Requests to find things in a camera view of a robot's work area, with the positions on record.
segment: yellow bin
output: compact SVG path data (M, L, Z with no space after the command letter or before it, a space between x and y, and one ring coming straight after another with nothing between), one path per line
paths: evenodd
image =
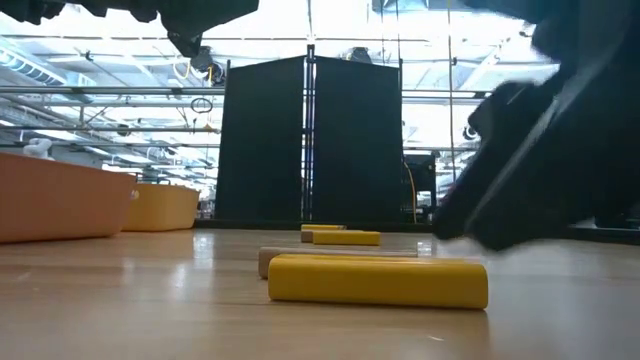
M198 198L197 191L182 186L137 184L123 231L190 229Z

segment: cable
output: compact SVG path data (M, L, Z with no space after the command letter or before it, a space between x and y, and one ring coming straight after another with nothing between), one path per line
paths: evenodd
M196 114L210 113L213 110L213 102L204 97L195 98L191 101L191 110Z
M382 65L386 65L384 58L384 2L380 8L380 28L382 29Z
M418 196L418 194L416 193L416 186L413 183L413 175L411 175L411 169L409 169L409 165L407 165L405 161L403 161L402 163L404 164L404 167L407 168L407 172L409 173L409 182L411 183L411 204L413 205L413 223L417 224L418 218L416 216L416 196Z
M398 10L398 0L396 0L396 34L398 35L398 64L400 63L400 11Z
M453 181L456 181L456 153L455 144L453 143L453 52L451 46L453 40L451 38L451 1L448 0L447 6L447 24L449 26L449 139L451 141L451 167L453 167Z

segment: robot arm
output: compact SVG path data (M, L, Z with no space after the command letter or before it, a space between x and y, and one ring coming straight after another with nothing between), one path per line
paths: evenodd
M100 17L108 9L128 10L140 22L160 14L169 40L185 57L198 55L203 32L258 9L258 0L2 0L0 12L39 25L42 18L58 16L65 3L82 5Z
M640 5L468 2L538 23L534 46L560 70L541 85L502 85L471 116L490 130L436 212L435 234L503 250L637 202Z

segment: metal frame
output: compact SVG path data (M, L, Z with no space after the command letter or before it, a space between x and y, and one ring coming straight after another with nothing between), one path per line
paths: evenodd
M302 219L312 220L312 188L313 188L313 106L315 104L315 45L307 45L306 72L305 72L305 93L304 101L306 112L304 116L304 186L302 187Z

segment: black panel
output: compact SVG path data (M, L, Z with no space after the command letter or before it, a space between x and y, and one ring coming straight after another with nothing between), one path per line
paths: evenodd
M300 220L303 64L299 57L229 71L217 219Z
M401 218L398 69L317 58L313 221Z

